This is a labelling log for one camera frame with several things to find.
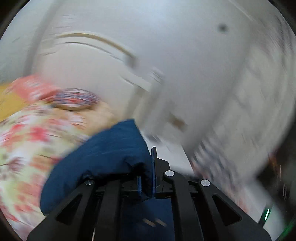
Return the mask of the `navy blue sweater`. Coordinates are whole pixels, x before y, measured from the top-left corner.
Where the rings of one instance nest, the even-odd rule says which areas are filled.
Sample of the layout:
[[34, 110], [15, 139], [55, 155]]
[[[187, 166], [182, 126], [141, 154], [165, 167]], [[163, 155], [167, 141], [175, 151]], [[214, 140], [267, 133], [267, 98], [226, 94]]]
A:
[[144, 166], [140, 201], [124, 198], [122, 217], [130, 240], [174, 240], [171, 200], [154, 196], [154, 164], [133, 120], [125, 120], [97, 133], [63, 158], [43, 186], [40, 208], [45, 218], [87, 178], [128, 173]]

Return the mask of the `striped patterned curtain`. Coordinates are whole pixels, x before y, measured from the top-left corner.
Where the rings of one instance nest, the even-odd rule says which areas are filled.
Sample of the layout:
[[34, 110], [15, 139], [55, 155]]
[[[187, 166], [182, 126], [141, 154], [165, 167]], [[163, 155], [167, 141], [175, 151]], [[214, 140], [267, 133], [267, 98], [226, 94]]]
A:
[[295, 34], [277, 11], [256, 28], [238, 82], [190, 157], [194, 173], [240, 207], [244, 183], [267, 163], [295, 114]]

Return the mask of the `floral quilt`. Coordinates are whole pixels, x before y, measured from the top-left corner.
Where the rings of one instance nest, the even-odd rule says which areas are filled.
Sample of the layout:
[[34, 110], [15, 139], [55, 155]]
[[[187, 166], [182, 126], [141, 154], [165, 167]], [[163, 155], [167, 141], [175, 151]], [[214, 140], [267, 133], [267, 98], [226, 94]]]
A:
[[1, 122], [1, 210], [22, 240], [44, 219], [40, 195], [53, 167], [115, 122], [104, 102], [68, 111], [41, 101]]

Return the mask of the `round patterned cushion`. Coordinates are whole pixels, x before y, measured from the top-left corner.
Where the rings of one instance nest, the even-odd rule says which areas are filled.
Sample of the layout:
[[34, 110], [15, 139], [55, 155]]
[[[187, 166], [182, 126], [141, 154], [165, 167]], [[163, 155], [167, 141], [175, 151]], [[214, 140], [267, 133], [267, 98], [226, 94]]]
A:
[[100, 99], [96, 94], [87, 90], [68, 88], [57, 91], [47, 101], [56, 108], [77, 111], [93, 107]]

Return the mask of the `white wooden headboard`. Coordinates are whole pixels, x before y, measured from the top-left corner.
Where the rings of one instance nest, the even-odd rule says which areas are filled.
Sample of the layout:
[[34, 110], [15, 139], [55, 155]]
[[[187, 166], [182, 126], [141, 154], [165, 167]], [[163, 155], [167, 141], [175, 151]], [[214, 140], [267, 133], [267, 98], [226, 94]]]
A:
[[41, 39], [29, 72], [63, 88], [81, 88], [108, 103], [120, 120], [133, 118], [141, 128], [158, 133], [170, 126], [183, 132], [185, 121], [174, 115], [174, 103], [157, 107], [165, 75], [153, 68], [136, 73], [136, 54], [112, 39], [92, 32], [65, 32]]

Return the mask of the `yellow bed sheet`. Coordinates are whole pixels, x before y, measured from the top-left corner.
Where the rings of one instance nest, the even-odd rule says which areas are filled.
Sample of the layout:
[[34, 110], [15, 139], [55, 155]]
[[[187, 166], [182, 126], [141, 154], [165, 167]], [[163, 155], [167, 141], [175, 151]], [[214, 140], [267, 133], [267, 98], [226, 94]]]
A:
[[14, 93], [10, 84], [1, 84], [0, 92], [0, 121], [8, 118], [12, 114], [20, 111], [29, 104], [25, 99]]

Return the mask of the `pink pillow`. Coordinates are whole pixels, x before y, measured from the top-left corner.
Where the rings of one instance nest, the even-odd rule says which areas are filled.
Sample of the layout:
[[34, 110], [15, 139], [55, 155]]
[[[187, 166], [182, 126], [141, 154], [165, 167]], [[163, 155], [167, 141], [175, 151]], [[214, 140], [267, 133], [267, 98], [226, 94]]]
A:
[[59, 89], [56, 85], [44, 81], [37, 75], [20, 77], [9, 85], [9, 90], [27, 102], [46, 99], [55, 94]]

